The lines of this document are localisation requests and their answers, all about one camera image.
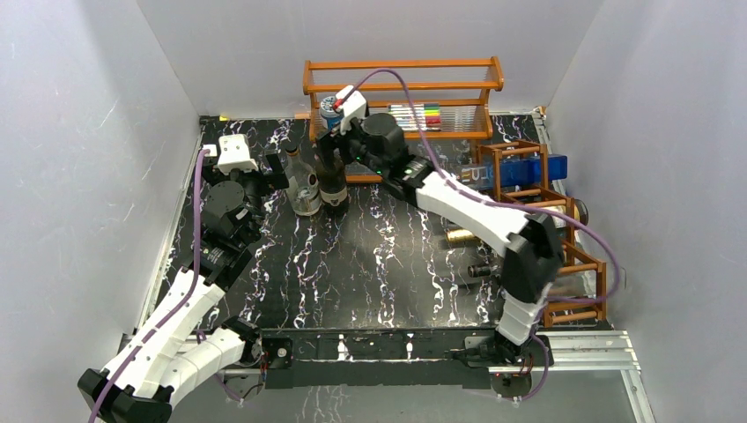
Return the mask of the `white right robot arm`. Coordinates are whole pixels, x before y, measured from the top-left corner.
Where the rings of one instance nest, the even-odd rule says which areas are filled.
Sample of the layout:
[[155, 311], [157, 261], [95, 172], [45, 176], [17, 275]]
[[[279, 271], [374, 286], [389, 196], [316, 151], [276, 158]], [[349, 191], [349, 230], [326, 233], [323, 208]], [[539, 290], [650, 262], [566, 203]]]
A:
[[438, 168], [436, 160], [412, 153], [403, 130], [386, 113], [352, 118], [348, 130], [327, 130], [315, 144], [325, 166], [333, 166], [336, 159], [358, 162], [381, 177], [392, 197], [471, 231], [501, 258], [498, 280], [505, 297], [493, 345], [484, 357], [508, 365], [527, 358], [538, 317], [563, 263], [549, 211], [497, 203], [459, 183]]

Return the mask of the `dark green wine bottle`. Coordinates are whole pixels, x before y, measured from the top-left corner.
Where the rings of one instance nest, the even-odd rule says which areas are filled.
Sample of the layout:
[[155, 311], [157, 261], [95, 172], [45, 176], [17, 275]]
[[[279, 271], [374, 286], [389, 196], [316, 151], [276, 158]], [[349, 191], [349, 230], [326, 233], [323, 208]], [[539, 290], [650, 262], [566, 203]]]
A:
[[315, 170], [325, 212], [335, 217], [344, 215], [350, 204], [345, 164], [329, 142], [316, 142]]

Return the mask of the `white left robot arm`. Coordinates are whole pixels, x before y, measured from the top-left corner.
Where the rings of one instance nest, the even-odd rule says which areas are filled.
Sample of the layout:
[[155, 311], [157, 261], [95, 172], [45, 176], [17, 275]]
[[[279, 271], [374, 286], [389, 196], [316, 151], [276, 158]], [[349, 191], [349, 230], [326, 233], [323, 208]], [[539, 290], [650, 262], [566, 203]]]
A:
[[289, 182], [275, 151], [262, 171], [251, 155], [230, 160], [224, 147], [197, 155], [193, 242], [176, 280], [140, 330], [102, 369], [87, 369], [78, 389], [91, 422], [166, 422], [180, 401], [226, 367], [265, 371], [270, 355], [255, 324], [235, 315], [187, 352], [202, 317], [218, 304], [253, 257], [261, 236], [263, 199]]

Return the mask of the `clear glass bottle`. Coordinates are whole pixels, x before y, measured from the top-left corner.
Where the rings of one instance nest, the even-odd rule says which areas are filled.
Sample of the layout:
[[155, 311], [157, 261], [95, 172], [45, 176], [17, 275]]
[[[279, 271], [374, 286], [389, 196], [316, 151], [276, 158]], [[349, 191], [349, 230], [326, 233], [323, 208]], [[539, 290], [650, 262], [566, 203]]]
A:
[[313, 216], [322, 205], [317, 174], [314, 168], [301, 158], [297, 143], [288, 144], [285, 152], [285, 176], [288, 180], [285, 193], [291, 207], [298, 216]]

